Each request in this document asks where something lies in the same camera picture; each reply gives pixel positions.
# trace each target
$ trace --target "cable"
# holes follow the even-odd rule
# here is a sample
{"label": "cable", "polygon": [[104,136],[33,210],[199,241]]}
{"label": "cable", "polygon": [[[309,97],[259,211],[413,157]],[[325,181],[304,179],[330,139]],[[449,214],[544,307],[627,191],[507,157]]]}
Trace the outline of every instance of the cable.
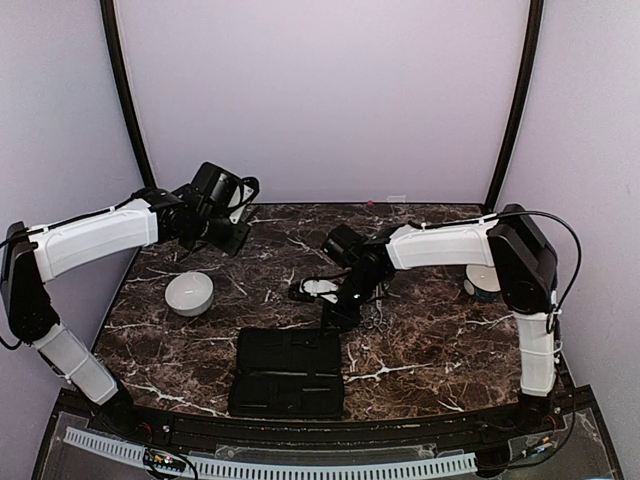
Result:
{"label": "cable", "polygon": [[253,192],[251,192],[251,195],[249,195],[247,198],[244,197],[244,188],[241,188],[240,190],[240,201],[238,202],[238,204],[234,207],[227,207],[226,211],[228,215],[231,215],[232,213],[236,212],[237,210],[241,209],[242,207],[246,207],[247,205],[249,205],[251,202],[253,202],[256,197],[258,196],[258,194],[260,193],[260,182],[258,182],[258,179],[256,177],[244,177],[242,179],[242,185],[243,187],[249,187],[253,190]]}
{"label": "cable", "polygon": [[504,425],[498,425],[495,423],[486,422],[484,420],[478,421],[476,422],[476,424],[480,429],[492,428],[494,430],[497,430],[498,432],[513,432],[518,429],[518,427],[516,427],[515,425],[511,425],[507,427]]}
{"label": "cable", "polygon": [[547,415],[547,418],[553,424],[553,434],[555,435],[556,433],[558,433],[558,422],[556,422],[556,419],[553,418],[553,416],[551,416],[551,415]]}
{"label": "cable", "polygon": [[[143,440],[131,440],[131,435],[123,435],[122,433],[118,432],[117,430],[115,430],[111,425],[109,425],[107,422],[105,422],[100,415],[98,415],[98,413],[95,411],[94,404],[91,400],[89,400],[86,396],[83,395],[83,398],[87,404],[87,406],[89,407],[89,410],[91,411],[91,414],[93,415],[93,418],[95,418],[96,420],[98,420],[98,422],[100,422],[100,424],[105,427],[107,430],[109,430],[109,432],[111,432],[113,435],[122,438],[124,440],[129,440],[135,443],[139,443],[141,445],[144,445],[147,449],[149,448],[153,448],[154,450],[158,450],[164,453],[167,453],[169,455],[173,455],[174,457],[179,458],[180,460],[182,460],[184,463],[186,463],[187,465],[189,465],[189,468],[193,471],[193,478],[194,480],[198,480],[198,470],[196,469],[196,466],[193,464],[193,462],[191,462],[191,460],[189,460],[187,457],[185,457],[184,455],[182,455],[181,453],[177,453],[177,452],[171,452],[169,450],[167,450],[164,447],[159,447],[154,445],[152,442],[145,442]],[[150,438],[153,440],[153,429],[151,428],[151,426],[146,423],[146,422],[142,422],[138,425],[138,427],[142,427],[144,428],[147,432],[149,432],[150,434]]]}
{"label": "cable", "polygon": [[[133,198],[133,196],[129,197],[127,200],[120,202],[119,204],[117,204],[115,207],[113,207],[114,210],[118,210],[122,207],[124,207],[127,203],[129,203],[131,201],[131,199]],[[49,230],[53,230],[55,228],[60,228],[63,227],[64,225],[68,225],[69,223],[73,223],[73,222],[77,222],[79,220],[85,220],[87,218],[91,218],[91,217],[95,217],[98,215],[102,215],[104,213],[109,213],[112,209],[111,208],[105,208],[102,210],[98,210],[97,212],[92,212],[92,213],[85,213],[83,215],[78,215],[77,217],[73,217],[67,220],[63,220],[61,222],[58,223],[54,223],[52,225],[50,225],[49,227],[47,227]],[[3,248],[5,248],[7,245],[9,245],[10,243],[16,243],[18,241],[21,240],[26,240],[28,239],[31,235],[37,235],[38,233],[42,233],[46,230],[46,228],[38,228],[36,230],[28,230],[28,229],[24,229],[20,232],[16,232],[13,235],[11,235],[8,238],[5,238],[2,242],[0,242],[0,250],[2,250]],[[0,344],[2,344],[2,346],[4,348],[6,348],[7,350],[17,350],[21,345],[22,345],[22,340],[18,340],[18,343],[16,343],[15,345],[10,345],[4,338],[2,338],[2,336],[0,336]]]}
{"label": "cable", "polygon": [[582,266],[582,244],[580,243],[580,238],[578,237],[578,234],[576,233],[576,231],[565,220],[558,217],[557,215],[554,215],[548,212],[542,212],[538,210],[524,210],[521,212],[492,213],[490,215],[486,215],[480,218],[473,218],[470,220],[457,220],[453,222],[442,222],[442,223],[432,223],[432,224],[424,224],[424,223],[419,224],[416,222],[409,222],[409,225],[412,226],[413,228],[417,228],[420,230],[434,230],[442,227],[474,225],[481,221],[492,221],[492,220],[501,220],[503,218],[526,217],[526,216],[544,217],[559,223],[571,234],[576,244],[577,259],[576,259],[576,266],[573,271],[573,275],[571,276],[571,279],[569,280],[569,283],[567,284],[567,287],[565,288],[564,293],[560,297],[560,301],[555,306],[555,308],[553,308],[553,310],[549,313],[549,316],[547,317],[546,329],[547,329],[547,333],[550,334],[551,332],[553,332],[556,326],[556,323],[558,322],[558,314],[560,313],[562,305],[564,304],[564,301],[569,295],[569,292],[571,292],[576,282],[576,279],[578,278],[578,274],[580,273],[580,267]]}
{"label": "cable", "polygon": [[2,344],[2,346],[4,348],[6,348],[7,350],[17,350],[18,348],[20,348],[20,345],[22,345],[22,340],[18,340],[18,343],[16,343],[15,345],[9,345],[4,338],[2,338],[0,336],[0,343]]}
{"label": "cable", "polygon": [[562,450],[564,448],[564,446],[569,442],[569,439],[571,438],[571,434],[573,433],[573,429],[576,425],[576,387],[575,385],[573,385],[573,383],[571,384],[571,396],[573,397],[573,402],[572,402],[572,407],[571,407],[571,426],[569,427],[569,430],[567,431],[567,435],[566,437],[564,437],[564,439],[562,440],[562,442],[560,442],[558,444],[557,447],[555,447],[555,449],[549,454],[547,455],[545,458],[543,458],[542,460],[538,461],[538,462],[534,462],[534,463],[526,463],[524,465],[513,465],[516,462],[519,462],[520,460],[524,460],[527,457],[524,456],[520,456],[518,458],[514,458],[513,460],[510,460],[507,463],[503,463],[500,465],[481,465],[478,464],[476,465],[478,467],[478,470],[519,470],[522,468],[529,468],[529,467],[537,467],[538,465],[542,465],[545,462],[548,462],[549,460],[551,460],[553,457],[555,457],[558,452],[560,450]]}

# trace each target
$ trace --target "black frame pole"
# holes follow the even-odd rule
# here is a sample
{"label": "black frame pole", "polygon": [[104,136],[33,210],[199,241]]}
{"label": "black frame pole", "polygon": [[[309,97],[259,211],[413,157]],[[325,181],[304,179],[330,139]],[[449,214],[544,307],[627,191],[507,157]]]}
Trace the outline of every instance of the black frame pole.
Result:
{"label": "black frame pole", "polygon": [[107,47],[109,49],[109,58],[111,59],[111,68],[113,70],[113,78],[120,97],[120,106],[124,121],[129,132],[131,147],[136,157],[136,163],[140,170],[140,176],[145,187],[156,188],[156,180],[151,171],[149,157],[144,147],[138,117],[133,106],[133,97],[129,88],[127,79],[127,71],[124,64],[124,56],[122,55],[122,46],[120,44],[120,35],[118,34],[118,20],[116,18],[115,6],[113,0],[100,0],[100,8],[102,10],[102,24],[104,26],[104,34],[107,39]]}
{"label": "black frame pole", "polygon": [[509,162],[513,154],[513,148],[518,136],[520,121],[522,120],[522,112],[527,100],[527,92],[529,91],[529,83],[531,82],[531,73],[533,72],[533,62],[536,56],[536,48],[538,46],[538,36],[540,34],[540,25],[542,23],[542,10],[544,8],[544,0],[531,0],[529,4],[529,19],[527,21],[527,32],[524,37],[524,46],[522,48],[522,58],[520,60],[520,70],[518,72],[518,80],[516,89],[513,94],[513,102],[511,103],[511,111],[509,112],[509,120],[507,128],[504,132],[502,146],[498,154],[498,161],[493,172],[493,178],[487,192],[487,197],[483,204],[485,213],[493,212],[498,203],[498,197],[504,183],[509,168]]}

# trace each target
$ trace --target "marble surface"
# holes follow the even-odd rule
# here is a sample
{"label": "marble surface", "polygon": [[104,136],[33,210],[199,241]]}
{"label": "marble surface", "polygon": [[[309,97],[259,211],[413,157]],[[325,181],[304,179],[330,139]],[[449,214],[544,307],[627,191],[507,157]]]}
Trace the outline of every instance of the marble surface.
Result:
{"label": "marble surface", "polygon": [[[474,206],[261,205],[235,258],[176,243],[138,255],[95,348],[137,404],[226,416],[235,342],[243,327],[312,328],[320,303],[292,302],[291,282],[339,273],[319,251],[340,223],[372,235],[408,220],[439,222],[479,215]],[[168,283],[196,270],[214,280],[216,300],[191,319],[171,312]],[[516,401],[517,328],[506,307],[479,303],[463,288],[460,267],[399,272],[382,301],[364,313],[368,328],[342,336],[343,420],[388,420],[470,411]]]}

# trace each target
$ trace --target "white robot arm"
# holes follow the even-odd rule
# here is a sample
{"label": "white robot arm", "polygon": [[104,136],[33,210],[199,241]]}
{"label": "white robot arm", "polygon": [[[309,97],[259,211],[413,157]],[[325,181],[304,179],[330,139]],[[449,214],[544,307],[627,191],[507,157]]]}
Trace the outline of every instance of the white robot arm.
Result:
{"label": "white robot arm", "polygon": [[290,297],[322,298],[323,328],[339,331],[360,323],[361,305],[398,271],[434,265],[495,268],[503,299],[518,325],[521,397],[533,399],[534,404],[548,403],[561,345],[553,328],[559,313],[557,256],[521,206],[448,224],[394,226],[368,239],[340,225],[329,233],[322,250],[350,269],[342,283],[310,278],[293,285]]}
{"label": "white robot arm", "polygon": [[117,415],[130,403],[128,393],[60,321],[44,284],[107,255],[172,239],[186,248],[207,242],[235,255],[250,229],[240,216],[258,191],[255,178],[240,179],[205,163],[190,184],[173,193],[143,189],[118,206],[76,219],[31,228],[12,225],[0,285],[12,333],[89,400]]}

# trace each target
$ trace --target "black plastic case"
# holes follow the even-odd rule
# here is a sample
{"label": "black plastic case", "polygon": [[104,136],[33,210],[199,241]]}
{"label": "black plastic case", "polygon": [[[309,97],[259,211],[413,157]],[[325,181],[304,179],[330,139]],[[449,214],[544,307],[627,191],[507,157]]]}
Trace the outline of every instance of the black plastic case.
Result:
{"label": "black plastic case", "polygon": [[339,418],[340,338],[319,329],[246,328],[238,336],[228,410],[239,417]]}

